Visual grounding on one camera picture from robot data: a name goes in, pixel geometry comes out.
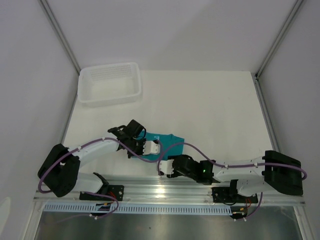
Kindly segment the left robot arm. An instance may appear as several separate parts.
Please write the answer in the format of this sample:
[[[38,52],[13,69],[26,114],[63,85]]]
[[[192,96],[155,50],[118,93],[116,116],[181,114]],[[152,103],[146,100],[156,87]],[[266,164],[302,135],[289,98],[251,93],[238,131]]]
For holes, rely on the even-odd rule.
[[[54,145],[38,170],[37,190],[42,194],[53,193],[58,198],[79,191],[86,198],[105,199],[110,192],[109,182],[97,172],[81,173],[80,169],[119,150],[126,150],[129,158],[141,156],[146,133],[146,128],[132,119],[127,125],[110,128],[102,137],[77,147]]]

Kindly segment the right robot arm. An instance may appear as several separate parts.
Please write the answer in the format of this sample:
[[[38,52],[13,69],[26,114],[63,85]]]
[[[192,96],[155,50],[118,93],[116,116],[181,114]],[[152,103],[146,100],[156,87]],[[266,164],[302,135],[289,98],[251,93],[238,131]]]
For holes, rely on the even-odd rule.
[[[180,176],[198,184],[229,183],[228,196],[234,202],[260,192],[275,190],[289,196],[303,195],[306,172],[301,162],[274,150],[243,161],[195,161],[186,154],[162,160],[159,170],[167,178]]]

